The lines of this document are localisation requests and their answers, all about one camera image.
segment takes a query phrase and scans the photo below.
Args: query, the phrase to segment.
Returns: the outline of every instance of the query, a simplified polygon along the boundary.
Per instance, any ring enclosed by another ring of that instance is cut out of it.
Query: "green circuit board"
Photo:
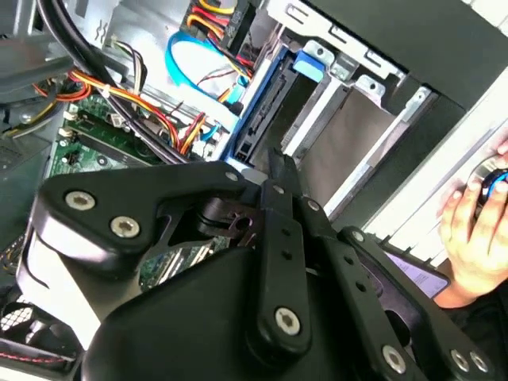
[[[49,176],[128,167],[79,142],[70,143],[67,140],[60,140],[57,144]],[[74,159],[69,162],[69,157],[75,158],[75,162]]]
[[[147,167],[161,164],[146,146],[123,129],[113,127],[108,117],[111,109],[99,96],[92,96],[72,105],[77,118],[65,121],[66,135],[55,142],[48,176],[66,175],[93,171],[117,170],[129,167]],[[211,252],[225,248],[228,240],[212,240],[208,247]],[[174,250],[146,260],[140,268],[142,291],[159,284],[164,275],[176,275],[197,260],[200,248]]]

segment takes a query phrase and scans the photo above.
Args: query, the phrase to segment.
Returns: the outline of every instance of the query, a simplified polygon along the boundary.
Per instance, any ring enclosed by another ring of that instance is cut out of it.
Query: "silver screw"
[[[121,238],[134,238],[140,233],[140,224],[131,217],[116,217],[111,221],[111,231]]]
[[[225,173],[225,177],[227,177],[228,179],[232,180],[232,181],[238,181],[238,176],[235,175],[234,173],[232,172],[226,172]]]
[[[95,206],[95,198],[91,194],[79,190],[67,193],[65,202],[72,209],[80,211],[90,210]]]
[[[453,349],[450,354],[452,355],[452,358],[453,358],[453,361],[455,361],[455,364],[457,364],[457,366],[465,371],[465,372],[468,372],[469,371],[469,363],[468,361],[465,359],[464,356],[462,356],[460,354],[459,351],[457,351],[456,349]]]
[[[284,194],[284,189],[279,187],[278,185],[274,185],[273,189],[275,189],[277,193]]]
[[[397,349],[391,345],[385,345],[383,347],[383,357],[394,371],[400,375],[406,373],[406,361],[404,361]]]
[[[319,208],[319,204],[318,204],[317,202],[315,202],[314,200],[309,200],[308,204],[309,204],[309,207],[310,207],[312,210],[314,210],[314,211],[316,211],[316,212],[318,212],[318,211],[319,211],[319,209],[320,209],[320,208]]]
[[[476,367],[480,371],[484,373],[489,372],[489,367],[487,366],[487,364],[485,364],[485,361],[483,361],[483,359],[478,355],[478,353],[470,352],[469,355],[471,356],[471,360],[473,360],[473,363],[475,363]]]
[[[362,236],[362,234],[359,232],[352,232],[352,236],[355,237],[355,239],[359,242],[365,241],[364,236]]]
[[[285,307],[280,307],[275,312],[275,321],[277,322],[277,326],[281,328],[286,335],[296,336],[300,333],[301,327],[298,316]]]

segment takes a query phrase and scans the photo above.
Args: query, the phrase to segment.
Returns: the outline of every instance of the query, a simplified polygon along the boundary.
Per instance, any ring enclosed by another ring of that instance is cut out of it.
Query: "black cable sleeve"
[[[71,58],[84,71],[91,73],[102,82],[116,87],[116,83],[111,79],[104,65],[101,64],[83,35],[81,35],[70,20],[62,2],[60,0],[37,0],[37,4],[44,23],[57,41],[67,50]],[[120,114],[130,124],[133,131],[140,135],[142,141],[146,143],[162,161],[168,164],[188,162],[187,158],[159,140],[148,127],[137,120],[137,115],[130,107],[130,104],[115,97],[108,98],[107,101],[115,112]]]

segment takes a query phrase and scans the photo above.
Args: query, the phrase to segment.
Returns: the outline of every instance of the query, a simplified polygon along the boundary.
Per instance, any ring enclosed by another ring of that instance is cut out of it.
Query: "cable tie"
[[[105,85],[104,89],[101,91],[101,95],[104,99],[108,99],[111,96],[111,85]]]

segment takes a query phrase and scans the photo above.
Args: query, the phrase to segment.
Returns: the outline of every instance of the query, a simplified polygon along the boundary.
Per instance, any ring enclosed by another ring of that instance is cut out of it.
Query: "black mount bracket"
[[[356,228],[337,236],[302,194],[290,158],[271,152],[270,169],[260,187],[222,162],[60,176],[42,186],[35,233],[94,276],[128,279],[151,251],[214,236],[232,242],[114,311],[86,355],[86,379],[181,379],[182,372],[186,379],[260,372],[269,379],[493,379],[485,355],[369,236]],[[95,207],[70,208],[71,191],[87,192]],[[139,233],[115,234],[117,216],[135,220]],[[386,310],[407,325],[410,349]]]

